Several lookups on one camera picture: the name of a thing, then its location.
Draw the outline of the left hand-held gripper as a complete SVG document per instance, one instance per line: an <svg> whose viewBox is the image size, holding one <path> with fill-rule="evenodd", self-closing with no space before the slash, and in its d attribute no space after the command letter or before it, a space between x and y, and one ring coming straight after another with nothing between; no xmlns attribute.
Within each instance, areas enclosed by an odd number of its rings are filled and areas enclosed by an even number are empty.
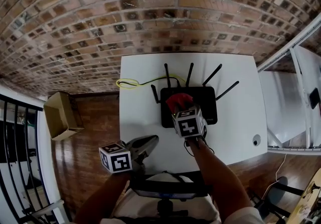
<svg viewBox="0 0 321 224"><path fill-rule="evenodd" d="M99 148L102 165L109 173L121 173L144 169L144 159L158 145L157 135L147 135L125 143L112 143Z"/></svg>

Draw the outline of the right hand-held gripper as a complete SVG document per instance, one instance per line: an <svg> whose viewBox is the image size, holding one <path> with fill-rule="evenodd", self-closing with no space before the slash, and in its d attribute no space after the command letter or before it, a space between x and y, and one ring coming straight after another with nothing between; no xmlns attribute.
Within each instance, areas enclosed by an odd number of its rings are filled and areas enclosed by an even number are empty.
<svg viewBox="0 0 321 224"><path fill-rule="evenodd" d="M203 136L206 130L206 121L201 108L197 103L187 102L187 109L176 103L172 115L174 128L180 138Z"/></svg>

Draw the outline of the pink cloth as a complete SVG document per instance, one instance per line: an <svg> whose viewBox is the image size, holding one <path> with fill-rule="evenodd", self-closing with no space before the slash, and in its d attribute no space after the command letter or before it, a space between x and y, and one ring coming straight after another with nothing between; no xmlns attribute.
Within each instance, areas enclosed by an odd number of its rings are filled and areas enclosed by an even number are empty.
<svg viewBox="0 0 321 224"><path fill-rule="evenodd" d="M184 110L182 111L186 111L187 109L187 102L192 102L193 98L186 94L186 93L177 93L177 94L173 94L172 96L170 96L167 100L166 100L166 104L168 105L172 115L174 115L174 106L176 103L180 104Z"/></svg>

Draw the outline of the black router with antennas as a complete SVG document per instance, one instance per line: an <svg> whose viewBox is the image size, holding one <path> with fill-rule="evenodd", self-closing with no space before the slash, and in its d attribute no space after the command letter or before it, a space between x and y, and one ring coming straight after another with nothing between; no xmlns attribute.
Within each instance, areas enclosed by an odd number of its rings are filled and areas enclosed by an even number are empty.
<svg viewBox="0 0 321 224"><path fill-rule="evenodd" d="M166 100L172 96L173 94L177 93L186 93L193 98L194 103L197 103L202 111L203 117L208 125L214 125L217 123L217 106L216 101L227 94L230 90L232 90L236 85L239 84L239 81L236 81L232 84L229 88L227 88L221 95L216 96L215 90L212 87L206 86L206 84L214 77L214 75L222 68L222 64L220 64L211 75L203 82L201 86L190 87L190 77L193 71L194 64L190 64L188 77L186 80L185 86L180 86L180 83L177 82L177 87L171 87L170 79L172 78L169 75L168 65L164 64L166 70L166 76L164 79L167 80L168 86L161 89L160 97L157 95L156 87L152 84L151 88L153 91L153 95L155 98L156 103L160 104L161 108L161 121L162 126L164 128L173 128L174 123L170 120L171 111L166 104Z"/></svg>

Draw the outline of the person's right forearm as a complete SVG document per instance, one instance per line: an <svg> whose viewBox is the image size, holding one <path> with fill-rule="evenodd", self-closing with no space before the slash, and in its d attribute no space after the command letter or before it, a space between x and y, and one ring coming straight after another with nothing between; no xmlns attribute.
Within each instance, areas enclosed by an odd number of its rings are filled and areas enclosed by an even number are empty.
<svg viewBox="0 0 321 224"><path fill-rule="evenodd" d="M189 138L187 143L193 152L204 183L210 189L209 194L218 207L221 221L225 221L240 209L252 206L238 177L217 158L202 139Z"/></svg>

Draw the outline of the person's left forearm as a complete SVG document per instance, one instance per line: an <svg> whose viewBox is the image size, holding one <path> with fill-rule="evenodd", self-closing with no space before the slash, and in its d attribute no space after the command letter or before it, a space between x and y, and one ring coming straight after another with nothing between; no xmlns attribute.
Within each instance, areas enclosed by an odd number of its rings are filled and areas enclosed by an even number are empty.
<svg viewBox="0 0 321 224"><path fill-rule="evenodd" d="M112 174L80 207L74 218L76 224L100 224L102 219L111 216L131 174Z"/></svg>

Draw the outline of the person's white shirt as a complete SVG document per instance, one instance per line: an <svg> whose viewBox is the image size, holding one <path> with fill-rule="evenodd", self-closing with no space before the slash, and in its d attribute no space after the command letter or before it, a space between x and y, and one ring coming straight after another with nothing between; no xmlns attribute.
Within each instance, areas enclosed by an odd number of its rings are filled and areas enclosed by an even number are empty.
<svg viewBox="0 0 321 224"><path fill-rule="evenodd" d="M174 215L168 217L158 214L160 201L159 198L139 196L130 188L115 207L112 217L102 219L100 224L265 224L254 207L239 209L222 222L209 195L187 201L171 199Z"/></svg>

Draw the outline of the open cardboard box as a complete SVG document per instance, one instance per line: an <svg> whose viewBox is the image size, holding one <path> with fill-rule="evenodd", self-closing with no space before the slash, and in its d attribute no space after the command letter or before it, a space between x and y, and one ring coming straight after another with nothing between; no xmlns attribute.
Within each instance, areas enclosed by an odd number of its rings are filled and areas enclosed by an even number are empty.
<svg viewBox="0 0 321 224"><path fill-rule="evenodd" d="M51 139L61 141L84 129L76 100L65 92L57 92L44 104Z"/></svg>

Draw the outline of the white metal shelf rack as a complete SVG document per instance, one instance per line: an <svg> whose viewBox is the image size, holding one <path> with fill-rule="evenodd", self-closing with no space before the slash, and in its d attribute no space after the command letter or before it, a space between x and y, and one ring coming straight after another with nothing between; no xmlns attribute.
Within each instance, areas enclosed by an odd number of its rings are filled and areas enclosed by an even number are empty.
<svg viewBox="0 0 321 224"><path fill-rule="evenodd" d="M258 68L271 153L321 156L321 13Z"/></svg>

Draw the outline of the black stool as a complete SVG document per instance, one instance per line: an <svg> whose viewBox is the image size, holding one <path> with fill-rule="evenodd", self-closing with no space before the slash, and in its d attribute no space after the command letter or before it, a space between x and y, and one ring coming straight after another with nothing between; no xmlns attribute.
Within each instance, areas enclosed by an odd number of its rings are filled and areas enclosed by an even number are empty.
<svg viewBox="0 0 321 224"><path fill-rule="evenodd" d="M259 211L261 218L265 219L271 213L278 218L276 224L285 224L285 219L290 216L288 211L277 206L286 192L298 196L303 194L303 190L288 186L288 179L285 176L271 184L263 197L258 196L252 189L248 188L250 200Z"/></svg>

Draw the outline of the black metal railing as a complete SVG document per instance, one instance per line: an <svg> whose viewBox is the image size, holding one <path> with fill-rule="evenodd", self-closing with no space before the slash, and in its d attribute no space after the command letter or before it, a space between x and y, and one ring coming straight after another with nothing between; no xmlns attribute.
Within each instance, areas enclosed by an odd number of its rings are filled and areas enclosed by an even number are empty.
<svg viewBox="0 0 321 224"><path fill-rule="evenodd" d="M4 122L6 163L0 163L0 223L59 224L50 202L42 174L38 138L38 117L43 111L32 105L0 94L0 121ZM10 163L6 123L25 127L27 160ZM28 125L35 127L36 156L28 156Z"/></svg>

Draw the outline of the flat black device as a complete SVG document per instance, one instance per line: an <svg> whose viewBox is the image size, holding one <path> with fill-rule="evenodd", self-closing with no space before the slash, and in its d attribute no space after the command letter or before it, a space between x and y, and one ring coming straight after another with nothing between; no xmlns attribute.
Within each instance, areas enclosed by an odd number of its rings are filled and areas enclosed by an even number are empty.
<svg viewBox="0 0 321 224"><path fill-rule="evenodd" d="M309 102L311 109L314 109L321 102L317 87L309 94Z"/></svg>

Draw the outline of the black cabinet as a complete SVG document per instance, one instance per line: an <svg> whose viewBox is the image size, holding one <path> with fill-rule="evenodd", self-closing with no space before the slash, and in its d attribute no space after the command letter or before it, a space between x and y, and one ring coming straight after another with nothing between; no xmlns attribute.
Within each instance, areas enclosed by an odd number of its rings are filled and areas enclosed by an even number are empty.
<svg viewBox="0 0 321 224"><path fill-rule="evenodd" d="M17 161L17 156L20 162L27 160L26 155L26 140L25 140L25 127L22 124L16 125L14 131L13 123L6 123L6 135L7 135L7 149L9 162L13 163ZM35 145L35 127L28 125L28 156L36 156ZM0 163L6 163L6 150L4 140L4 122L0 121Z"/></svg>

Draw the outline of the round wooden table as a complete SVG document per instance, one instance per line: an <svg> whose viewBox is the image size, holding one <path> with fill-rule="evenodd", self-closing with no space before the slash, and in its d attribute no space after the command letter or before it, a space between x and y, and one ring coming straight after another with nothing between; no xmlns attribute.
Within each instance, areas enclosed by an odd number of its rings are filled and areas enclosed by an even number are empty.
<svg viewBox="0 0 321 224"><path fill-rule="evenodd" d="M315 173L304 190L293 212L290 214L286 224L300 224L306 220L312 211L312 208L318 201L321 193L321 168Z"/></svg>

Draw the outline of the black chest mount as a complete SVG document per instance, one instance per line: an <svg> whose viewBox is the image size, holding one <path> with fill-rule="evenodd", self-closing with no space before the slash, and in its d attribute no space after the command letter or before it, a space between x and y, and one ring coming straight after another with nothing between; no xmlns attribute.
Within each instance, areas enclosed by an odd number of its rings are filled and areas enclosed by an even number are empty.
<svg viewBox="0 0 321 224"><path fill-rule="evenodd" d="M187 217L187 210L174 211L173 200L181 202L208 195L210 187L204 183L185 182L179 175L173 177L177 182L154 181L134 178L129 188L143 197L158 198L157 213L161 218Z"/></svg>

